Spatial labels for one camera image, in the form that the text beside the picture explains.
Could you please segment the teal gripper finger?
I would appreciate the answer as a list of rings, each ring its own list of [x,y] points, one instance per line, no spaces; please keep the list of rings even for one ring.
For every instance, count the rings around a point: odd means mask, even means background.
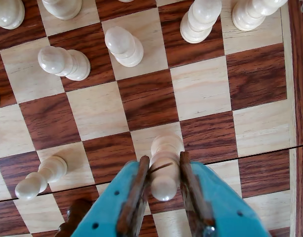
[[[147,205],[150,158],[128,162],[82,219],[74,237],[137,237]]]
[[[193,237],[268,237],[256,212],[210,167],[180,153],[181,192]]]

